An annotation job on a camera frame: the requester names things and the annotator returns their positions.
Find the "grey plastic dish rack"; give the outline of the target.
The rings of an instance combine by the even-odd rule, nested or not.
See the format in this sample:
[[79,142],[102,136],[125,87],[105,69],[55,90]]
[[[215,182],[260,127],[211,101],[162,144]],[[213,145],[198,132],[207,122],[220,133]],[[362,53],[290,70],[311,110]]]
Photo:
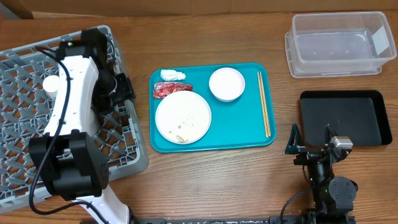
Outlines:
[[[80,35],[72,32],[1,51],[1,213],[29,204],[35,167],[28,143],[43,134],[55,103],[42,84],[58,73],[57,64],[35,48],[55,50],[60,42],[77,40]],[[93,139],[108,158],[110,180],[148,168],[149,156],[133,102],[118,104],[99,123]]]

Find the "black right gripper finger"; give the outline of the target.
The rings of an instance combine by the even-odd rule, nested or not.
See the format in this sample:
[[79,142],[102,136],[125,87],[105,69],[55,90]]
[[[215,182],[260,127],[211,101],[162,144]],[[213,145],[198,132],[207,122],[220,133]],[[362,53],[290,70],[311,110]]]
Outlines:
[[300,149],[303,148],[303,139],[296,123],[292,125],[290,137],[287,143],[287,149]]
[[331,126],[327,124],[325,126],[325,143],[329,144],[333,137],[337,136],[337,134],[332,130]]

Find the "white pink bowl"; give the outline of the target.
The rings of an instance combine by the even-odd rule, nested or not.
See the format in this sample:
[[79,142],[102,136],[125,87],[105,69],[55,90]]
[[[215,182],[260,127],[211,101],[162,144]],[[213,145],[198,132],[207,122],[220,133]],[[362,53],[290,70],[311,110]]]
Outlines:
[[234,68],[223,67],[214,71],[209,79],[209,88],[214,97],[223,102],[238,99],[246,86],[243,75]]

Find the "white cup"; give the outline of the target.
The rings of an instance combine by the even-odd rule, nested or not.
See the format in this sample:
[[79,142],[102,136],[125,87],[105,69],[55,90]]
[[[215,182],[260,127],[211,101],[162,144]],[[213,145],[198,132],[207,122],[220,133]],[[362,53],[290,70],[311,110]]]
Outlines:
[[42,86],[46,94],[51,99],[55,99],[59,89],[59,76],[57,75],[48,76],[47,78],[44,79]]

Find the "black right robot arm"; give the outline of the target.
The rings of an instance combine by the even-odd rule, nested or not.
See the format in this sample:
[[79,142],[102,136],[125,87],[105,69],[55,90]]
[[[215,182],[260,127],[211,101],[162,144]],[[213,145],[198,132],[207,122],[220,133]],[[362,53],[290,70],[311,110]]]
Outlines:
[[301,166],[310,187],[292,196],[282,207],[280,222],[285,223],[284,212],[297,197],[311,192],[313,208],[292,219],[292,223],[354,223],[348,215],[354,209],[358,191],[356,182],[337,177],[333,164],[343,161],[353,150],[353,143],[347,136],[337,135],[329,125],[325,126],[325,144],[322,149],[304,146],[297,124],[292,125],[285,153],[295,155],[294,164]]

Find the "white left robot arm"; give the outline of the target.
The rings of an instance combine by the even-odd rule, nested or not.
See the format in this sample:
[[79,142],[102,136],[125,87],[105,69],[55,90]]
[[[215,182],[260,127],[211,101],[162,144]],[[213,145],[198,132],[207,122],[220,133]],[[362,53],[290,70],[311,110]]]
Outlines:
[[37,170],[29,206],[51,215],[82,206],[98,223],[133,223],[131,209],[109,186],[109,164],[92,138],[98,117],[135,97],[124,73],[107,61],[110,40],[97,28],[83,30],[80,39],[63,41],[58,49],[37,50],[58,64],[58,89],[43,136],[29,141]]

